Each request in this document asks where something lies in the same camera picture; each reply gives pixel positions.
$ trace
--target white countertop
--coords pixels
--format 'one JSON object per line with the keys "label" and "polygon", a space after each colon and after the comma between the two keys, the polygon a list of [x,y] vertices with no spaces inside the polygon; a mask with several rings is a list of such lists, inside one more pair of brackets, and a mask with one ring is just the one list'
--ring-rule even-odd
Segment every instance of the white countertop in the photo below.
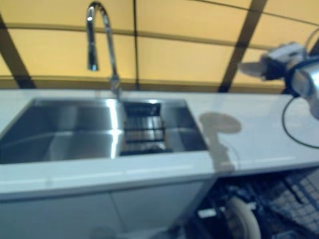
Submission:
{"label": "white countertop", "polygon": [[[0,132],[35,97],[110,97],[109,91],[0,90]],[[319,166],[319,150],[292,141],[281,125],[290,96],[124,92],[124,98],[185,99],[201,129],[209,152],[127,156],[114,160],[87,159],[0,165],[1,193],[63,189],[172,178],[209,178]],[[286,115],[288,130],[319,145],[319,120],[307,103],[295,100]]]}

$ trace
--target chrome faucet spout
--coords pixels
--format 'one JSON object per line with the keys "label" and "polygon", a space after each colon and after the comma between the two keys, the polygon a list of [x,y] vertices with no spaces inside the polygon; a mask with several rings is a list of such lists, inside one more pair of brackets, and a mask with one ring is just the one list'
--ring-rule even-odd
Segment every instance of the chrome faucet spout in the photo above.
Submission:
{"label": "chrome faucet spout", "polygon": [[109,80],[111,83],[111,91],[119,98],[120,96],[120,77],[117,72],[116,60],[115,60],[115,51],[113,44],[113,34],[111,29],[110,18],[103,7],[103,5],[98,1],[93,1],[90,3],[87,12],[86,12],[86,32],[88,36],[88,69],[92,71],[98,71],[98,60],[97,52],[95,46],[95,37],[94,37],[94,19],[95,12],[99,11],[102,15],[104,29],[106,33],[107,43],[109,47],[109,56],[112,68],[112,75]]}

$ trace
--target black cable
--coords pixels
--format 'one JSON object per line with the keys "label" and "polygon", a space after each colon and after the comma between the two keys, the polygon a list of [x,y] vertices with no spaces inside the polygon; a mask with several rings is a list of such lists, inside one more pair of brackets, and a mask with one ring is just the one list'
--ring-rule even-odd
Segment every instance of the black cable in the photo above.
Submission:
{"label": "black cable", "polygon": [[307,146],[307,147],[310,147],[310,148],[316,148],[316,149],[319,149],[319,146],[316,146],[316,145],[311,145],[311,144],[307,144],[307,143],[304,143],[298,139],[296,139],[295,137],[293,137],[287,130],[287,127],[286,127],[286,123],[285,123],[285,115],[286,115],[286,112],[287,112],[287,109],[289,107],[289,105],[294,101],[294,99],[296,99],[295,97],[291,98],[291,100],[288,101],[288,103],[285,105],[284,107],[284,110],[282,112],[282,115],[281,115],[281,123],[283,125],[283,128],[284,128],[284,131],[285,133],[289,136],[289,138],[291,138],[293,141],[299,143],[299,144],[302,144],[304,146]]}

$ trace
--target cabinet door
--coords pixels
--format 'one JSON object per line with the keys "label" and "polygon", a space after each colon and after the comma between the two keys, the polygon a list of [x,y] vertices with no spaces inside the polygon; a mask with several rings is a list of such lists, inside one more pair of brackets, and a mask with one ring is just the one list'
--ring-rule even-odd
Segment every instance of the cabinet door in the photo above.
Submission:
{"label": "cabinet door", "polygon": [[180,183],[112,192],[128,232],[167,228],[187,210],[203,182]]}
{"label": "cabinet door", "polygon": [[109,193],[0,203],[1,239],[101,239],[121,230]]}

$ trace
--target stainless steel sink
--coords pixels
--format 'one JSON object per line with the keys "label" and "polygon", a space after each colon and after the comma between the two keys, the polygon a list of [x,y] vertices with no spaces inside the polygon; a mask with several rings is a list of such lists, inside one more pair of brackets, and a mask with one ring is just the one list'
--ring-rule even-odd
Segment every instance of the stainless steel sink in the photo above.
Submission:
{"label": "stainless steel sink", "polygon": [[35,99],[0,138],[0,164],[206,150],[183,100]]}

